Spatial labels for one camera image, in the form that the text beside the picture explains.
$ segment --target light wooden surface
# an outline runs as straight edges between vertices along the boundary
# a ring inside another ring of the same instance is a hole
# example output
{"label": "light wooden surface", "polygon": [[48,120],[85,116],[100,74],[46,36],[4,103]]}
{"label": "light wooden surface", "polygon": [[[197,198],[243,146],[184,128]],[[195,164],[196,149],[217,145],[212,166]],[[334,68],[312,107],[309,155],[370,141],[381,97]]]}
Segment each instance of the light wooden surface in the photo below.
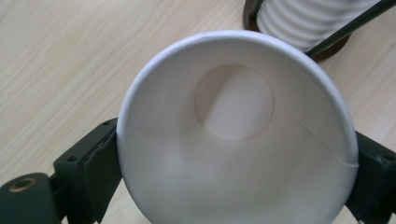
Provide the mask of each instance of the light wooden surface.
{"label": "light wooden surface", "polygon": [[[139,70],[188,35],[242,29],[244,0],[0,1],[0,185],[118,116]],[[396,10],[321,64],[356,129],[396,149]],[[121,182],[103,223],[149,223]],[[334,223],[356,223],[344,211]]]}

